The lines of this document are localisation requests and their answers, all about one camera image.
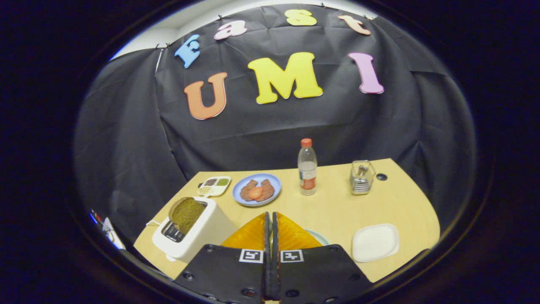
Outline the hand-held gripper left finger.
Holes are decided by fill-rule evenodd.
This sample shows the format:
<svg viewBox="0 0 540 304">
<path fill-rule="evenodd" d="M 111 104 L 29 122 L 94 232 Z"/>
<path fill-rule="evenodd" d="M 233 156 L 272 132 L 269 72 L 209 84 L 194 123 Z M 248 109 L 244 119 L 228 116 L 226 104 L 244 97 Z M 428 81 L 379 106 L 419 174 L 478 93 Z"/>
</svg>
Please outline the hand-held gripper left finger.
<svg viewBox="0 0 540 304">
<path fill-rule="evenodd" d="M 261 250 L 205 244 L 174 283 L 224 304 L 263 304 L 268 296 L 271 266 L 270 215 L 255 218 L 255 240 Z"/>
</svg>

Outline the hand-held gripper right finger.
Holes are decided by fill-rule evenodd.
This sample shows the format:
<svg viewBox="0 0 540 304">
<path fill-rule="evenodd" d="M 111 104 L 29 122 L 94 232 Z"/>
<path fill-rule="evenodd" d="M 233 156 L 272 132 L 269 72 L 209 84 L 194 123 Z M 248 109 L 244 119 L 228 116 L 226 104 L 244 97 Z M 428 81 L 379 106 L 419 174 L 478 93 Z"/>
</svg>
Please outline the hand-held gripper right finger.
<svg viewBox="0 0 540 304">
<path fill-rule="evenodd" d="M 372 288 L 338 244 L 284 250 L 285 229 L 272 214 L 271 299 L 280 304 L 345 304 Z"/>
</svg>

